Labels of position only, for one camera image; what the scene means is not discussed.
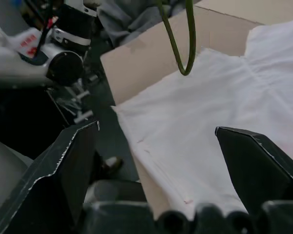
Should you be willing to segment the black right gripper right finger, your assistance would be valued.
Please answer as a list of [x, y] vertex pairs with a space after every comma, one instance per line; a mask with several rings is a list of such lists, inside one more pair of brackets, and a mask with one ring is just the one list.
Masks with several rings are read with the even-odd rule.
[[249, 213], [270, 200], [293, 200], [293, 160], [267, 136], [217, 127], [232, 184]]

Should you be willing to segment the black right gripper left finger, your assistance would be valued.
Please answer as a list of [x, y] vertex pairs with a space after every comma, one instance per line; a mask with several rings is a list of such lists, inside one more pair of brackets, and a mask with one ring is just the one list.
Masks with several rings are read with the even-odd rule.
[[0, 207], [0, 234], [72, 234], [95, 158], [97, 120], [62, 130]]

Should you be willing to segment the green cable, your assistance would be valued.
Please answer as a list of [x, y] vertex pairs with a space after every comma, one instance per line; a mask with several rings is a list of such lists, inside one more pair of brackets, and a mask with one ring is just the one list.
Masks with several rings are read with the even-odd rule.
[[195, 55], [196, 55], [196, 28], [195, 28], [195, 19], [194, 19], [193, 0], [185, 1], [185, 10], [186, 10], [186, 16], [188, 21], [188, 32], [189, 32], [189, 55], [188, 55], [188, 62], [187, 62], [186, 68], [183, 67], [181, 56], [179, 54], [178, 47], [173, 35], [173, 31], [168, 21], [168, 17], [164, 11], [162, 0], [155, 0], [155, 2], [159, 9], [159, 13], [162, 17], [162, 21], [165, 25], [178, 69], [183, 76], [187, 76], [190, 74], [193, 68]]

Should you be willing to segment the white shorts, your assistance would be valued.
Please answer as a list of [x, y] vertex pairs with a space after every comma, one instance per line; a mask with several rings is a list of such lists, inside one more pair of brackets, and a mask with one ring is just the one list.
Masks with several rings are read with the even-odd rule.
[[188, 76], [172, 73], [114, 111], [171, 208], [244, 211], [214, 132], [264, 134], [293, 159], [293, 21], [252, 29], [240, 57], [203, 49]]

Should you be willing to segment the brown shoe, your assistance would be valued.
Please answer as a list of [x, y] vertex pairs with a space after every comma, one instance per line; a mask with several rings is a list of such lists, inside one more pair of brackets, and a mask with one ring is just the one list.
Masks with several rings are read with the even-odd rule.
[[104, 176], [112, 176], [117, 173], [123, 166], [124, 161], [116, 156], [102, 160], [101, 174]]

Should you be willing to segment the grey cloth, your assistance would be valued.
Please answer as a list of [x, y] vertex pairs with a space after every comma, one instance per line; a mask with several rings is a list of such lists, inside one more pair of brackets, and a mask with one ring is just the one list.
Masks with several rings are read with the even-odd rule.
[[193, 5], [192, 0], [104, 0], [97, 9], [102, 37], [117, 48]]

